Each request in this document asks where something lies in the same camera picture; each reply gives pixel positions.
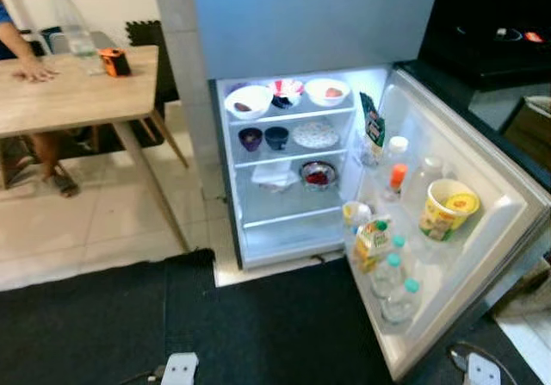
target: blue bottle cap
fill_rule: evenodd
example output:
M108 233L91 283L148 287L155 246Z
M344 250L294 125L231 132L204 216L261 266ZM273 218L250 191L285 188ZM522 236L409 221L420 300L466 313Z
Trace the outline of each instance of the blue bottle cap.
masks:
M406 279L404 286L406 286L406 290L410 293L416 293L419 290L419 282L415 279Z
M390 253L387 256L387 263L393 267L398 267L402 263L402 259L396 253Z
M406 243L406 238L402 236L394 236L393 237L393 244L396 247L404 247L404 244Z

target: black floor mat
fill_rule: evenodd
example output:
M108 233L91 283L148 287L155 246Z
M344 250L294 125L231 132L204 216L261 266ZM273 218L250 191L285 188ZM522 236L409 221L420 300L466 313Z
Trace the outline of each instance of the black floor mat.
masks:
M213 253L0 293L2 385L116 385L195 351L195 385L392 383L343 259L216 289ZM461 337L539 383L489 318ZM145 379L133 382L140 385ZM408 385L461 385L445 357Z
M196 296L188 279L168 285L167 352L197 353L197 385L392 383L344 260Z

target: open refrigerator door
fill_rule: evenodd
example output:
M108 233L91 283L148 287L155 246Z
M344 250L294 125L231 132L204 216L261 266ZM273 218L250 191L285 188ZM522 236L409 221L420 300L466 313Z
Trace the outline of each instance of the open refrigerator door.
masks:
M366 81L360 90L369 93ZM471 189L478 203L464 224L444 237L449 228L440 231L423 214L434 205L405 202L404 192L389 201L388 169L362 165L364 146L359 143L365 134L364 119L357 114L344 165L350 181L344 198L369 206L374 215L371 220L379 218L388 224L389 240L398 236L405 241L399 250L401 276L414 279L419 286L417 310L411 318L400 323L385 319L381 305L386 306L388 299L377 297L373 289L373 274L385 255L366 265L365 256L357 254L363 245L351 235L357 228L345 229L347 257L362 301L389 371L399 380L525 247L525 235L548 223L549 198L480 133L403 71L394 71L387 80L378 113L386 123L386 143L392 136L409 141L403 156L408 173L402 189L408 190L408 179L424 158L437 157L443 161L443 176Z

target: person's leg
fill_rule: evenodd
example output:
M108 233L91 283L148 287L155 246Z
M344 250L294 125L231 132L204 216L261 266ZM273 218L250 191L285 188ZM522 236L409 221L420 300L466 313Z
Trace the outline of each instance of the person's leg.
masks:
M51 178L53 183L59 188L62 196L74 196L78 192L78 186L72 181L66 171L61 171L61 174L56 171L56 166L58 166L59 162L60 134L32 134L30 138L33 141L34 152L36 152L43 165L43 180L46 181Z

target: yellow container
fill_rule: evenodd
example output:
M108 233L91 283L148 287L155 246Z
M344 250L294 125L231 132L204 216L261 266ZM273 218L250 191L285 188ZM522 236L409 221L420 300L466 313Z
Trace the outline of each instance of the yellow container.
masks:
M436 180L427 190L419 228L431 239L445 241L479 207L479 197L464 183Z

